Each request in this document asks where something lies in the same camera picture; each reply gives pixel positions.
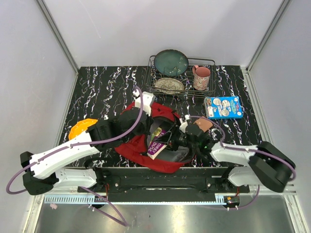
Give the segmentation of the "purple treehouse book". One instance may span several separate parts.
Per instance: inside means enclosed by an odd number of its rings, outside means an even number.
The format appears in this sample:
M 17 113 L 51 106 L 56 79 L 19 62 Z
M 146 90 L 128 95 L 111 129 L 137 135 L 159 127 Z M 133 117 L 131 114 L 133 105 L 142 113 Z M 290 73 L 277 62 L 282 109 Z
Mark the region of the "purple treehouse book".
M 160 127 L 158 127 L 151 135 L 151 140 L 149 143 L 149 147 L 147 150 L 147 155 L 151 159 L 155 159 L 165 148 L 167 145 L 163 143 L 156 142 L 156 139 L 160 136 L 163 136 L 166 131 Z

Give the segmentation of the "red student backpack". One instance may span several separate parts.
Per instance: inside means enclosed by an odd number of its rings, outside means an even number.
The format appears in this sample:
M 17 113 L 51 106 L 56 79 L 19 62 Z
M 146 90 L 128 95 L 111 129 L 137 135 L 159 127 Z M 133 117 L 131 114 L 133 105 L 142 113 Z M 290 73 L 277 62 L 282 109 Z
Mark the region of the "red student backpack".
M 179 118 L 180 115 L 176 110 L 156 102 L 152 104 L 152 119 L 161 119 L 170 123 L 176 123 L 179 121 Z M 129 142 L 116 147 L 115 151 L 129 161 L 148 167 L 154 171 L 168 174 L 178 171 L 180 167 L 192 162 L 195 158 L 195 154 L 188 152 L 186 157 L 180 162 L 169 162 L 164 159 L 153 160 L 147 155 L 147 149 L 147 135 L 142 134 L 134 136 Z

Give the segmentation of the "blue picture book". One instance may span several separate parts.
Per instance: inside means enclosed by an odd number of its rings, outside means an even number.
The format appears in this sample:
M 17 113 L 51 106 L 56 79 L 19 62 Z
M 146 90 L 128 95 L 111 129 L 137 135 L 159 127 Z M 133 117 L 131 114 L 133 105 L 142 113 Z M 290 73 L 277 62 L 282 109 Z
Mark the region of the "blue picture book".
M 238 96 L 205 97 L 204 107 L 209 119 L 241 119 L 243 117 Z

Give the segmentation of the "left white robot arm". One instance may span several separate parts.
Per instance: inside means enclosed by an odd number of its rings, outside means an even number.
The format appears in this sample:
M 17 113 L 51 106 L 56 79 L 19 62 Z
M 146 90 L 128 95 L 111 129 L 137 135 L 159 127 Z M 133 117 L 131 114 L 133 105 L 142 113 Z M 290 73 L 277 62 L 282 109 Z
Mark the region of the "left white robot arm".
M 44 194 L 55 187 L 83 186 L 94 192 L 102 191 L 105 186 L 102 172 L 94 168 L 65 169 L 65 166 L 107 148 L 116 148 L 136 135 L 146 134 L 151 124 L 151 110 L 133 107 L 119 116 L 97 121 L 49 151 L 21 154 L 21 163 L 26 168 L 22 176 L 25 189 L 30 195 Z

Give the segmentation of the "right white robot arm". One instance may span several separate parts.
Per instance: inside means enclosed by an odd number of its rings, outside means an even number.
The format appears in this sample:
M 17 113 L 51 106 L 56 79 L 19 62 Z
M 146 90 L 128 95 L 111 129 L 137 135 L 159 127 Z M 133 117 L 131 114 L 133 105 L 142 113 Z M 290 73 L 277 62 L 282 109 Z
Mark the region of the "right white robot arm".
M 269 142 L 252 146 L 217 142 L 196 124 L 188 125 L 184 131 L 173 126 L 155 141 L 169 150 L 185 147 L 204 159 L 233 163 L 220 181 L 222 190 L 228 193 L 243 185 L 263 185 L 282 193 L 294 177 L 295 164 Z

